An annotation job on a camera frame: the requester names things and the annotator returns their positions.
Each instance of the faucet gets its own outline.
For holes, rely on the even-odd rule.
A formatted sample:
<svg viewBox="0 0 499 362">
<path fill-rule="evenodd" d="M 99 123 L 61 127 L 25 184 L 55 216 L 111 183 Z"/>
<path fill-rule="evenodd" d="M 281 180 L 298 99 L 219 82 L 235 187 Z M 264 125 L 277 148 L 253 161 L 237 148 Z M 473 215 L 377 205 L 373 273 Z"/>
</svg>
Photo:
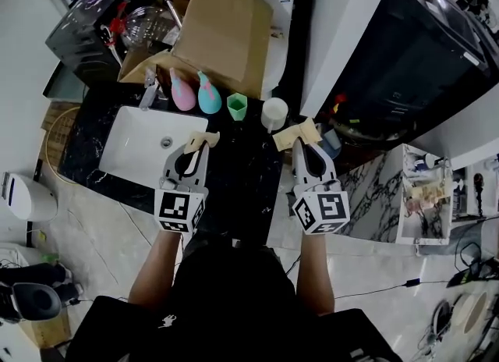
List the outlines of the faucet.
<svg viewBox="0 0 499 362">
<path fill-rule="evenodd" d="M 146 79 L 144 81 L 144 86 L 146 88 L 146 91 L 143 94 L 142 100 L 139 104 L 139 108 L 142 111 L 147 111 L 150 109 L 151 105 L 156 99 L 156 95 L 160 100 L 168 100 L 168 98 L 165 97 L 165 93 L 161 88 L 159 80 L 157 80 L 156 69 L 153 69 L 150 66 L 146 68 Z"/>
</svg>

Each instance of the drain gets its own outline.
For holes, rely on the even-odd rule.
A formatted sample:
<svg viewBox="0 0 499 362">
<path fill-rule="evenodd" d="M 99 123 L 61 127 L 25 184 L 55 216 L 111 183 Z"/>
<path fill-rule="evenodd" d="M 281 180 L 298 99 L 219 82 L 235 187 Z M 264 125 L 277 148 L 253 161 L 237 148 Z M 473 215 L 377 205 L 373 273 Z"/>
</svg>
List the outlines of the drain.
<svg viewBox="0 0 499 362">
<path fill-rule="evenodd" d="M 170 148 L 172 146 L 173 140 L 171 137 L 163 137 L 161 139 L 161 148 Z"/>
</svg>

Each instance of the white tile floor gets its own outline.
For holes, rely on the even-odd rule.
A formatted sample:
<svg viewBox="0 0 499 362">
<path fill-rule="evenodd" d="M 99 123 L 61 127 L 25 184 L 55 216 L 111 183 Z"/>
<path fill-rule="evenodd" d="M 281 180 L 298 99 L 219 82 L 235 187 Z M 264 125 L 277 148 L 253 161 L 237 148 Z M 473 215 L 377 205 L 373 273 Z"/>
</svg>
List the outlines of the white tile floor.
<svg viewBox="0 0 499 362">
<path fill-rule="evenodd" d="M 82 186 L 58 181 L 44 167 L 41 182 L 58 198 L 58 215 L 50 223 L 35 227 L 47 234 L 46 242 L 36 240 L 39 248 L 58 252 L 71 268 L 85 293 L 92 300 L 98 295 L 127 297 L 147 253 L 158 232 L 149 214 L 122 206 Z M 285 193 L 291 189 L 292 177 L 283 172 L 281 186 L 267 245 L 281 258 L 285 270 L 299 256 L 301 231 L 288 217 Z M 374 243 L 344 236 L 327 237 L 328 267 L 337 297 L 365 293 L 397 286 L 409 279 L 421 281 L 449 280 L 456 273 L 453 256 L 417 257 L 414 247 Z M 298 266 L 289 274 L 296 283 Z M 489 282 L 445 289 L 444 283 L 426 284 L 411 289 L 338 299 L 338 311 L 362 309 L 384 338 L 403 360 L 419 357 L 418 342 L 423 336 L 434 308 L 444 299 L 454 302 L 461 293 L 478 293 L 486 289 L 490 297 L 499 285 Z M 73 332 L 91 303 L 84 302 L 69 310 Z M 466 360 L 480 337 L 481 325 L 463 341 L 452 330 L 435 347 L 435 360 Z"/>
</svg>

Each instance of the soap dispenser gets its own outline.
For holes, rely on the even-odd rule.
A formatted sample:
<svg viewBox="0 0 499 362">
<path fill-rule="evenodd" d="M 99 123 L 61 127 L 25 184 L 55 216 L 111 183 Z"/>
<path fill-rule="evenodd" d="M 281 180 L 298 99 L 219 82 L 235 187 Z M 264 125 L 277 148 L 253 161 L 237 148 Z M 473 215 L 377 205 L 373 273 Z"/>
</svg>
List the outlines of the soap dispenser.
<svg viewBox="0 0 499 362">
<path fill-rule="evenodd" d="M 170 68 L 172 79 L 172 98 L 180 111 L 189 111 L 196 106 L 196 95 L 189 84 L 180 79 L 175 70 Z"/>
<path fill-rule="evenodd" d="M 201 111 L 205 114 L 214 114 L 220 111 L 221 97 L 217 88 L 211 84 L 208 77 L 201 71 L 197 75 L 200 78 L 200 91 L 197 99 L 200 103 Z"/>
</svg>

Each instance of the white sink basin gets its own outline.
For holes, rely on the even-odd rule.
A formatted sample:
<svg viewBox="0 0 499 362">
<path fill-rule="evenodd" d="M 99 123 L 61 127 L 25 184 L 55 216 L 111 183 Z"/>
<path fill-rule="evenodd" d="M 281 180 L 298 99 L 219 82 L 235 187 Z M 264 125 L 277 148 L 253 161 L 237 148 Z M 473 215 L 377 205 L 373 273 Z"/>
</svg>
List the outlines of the white sink basin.
<svg viewBox="0 0 499 362">
<path fill-rule="evenodd" d="M 207 126 L 205 118 L 123 106 L 112 125 L 99 169 L 158 189 L 166 158 L 185 144 L 194 130 L 204 132 Z"/>
</svg>

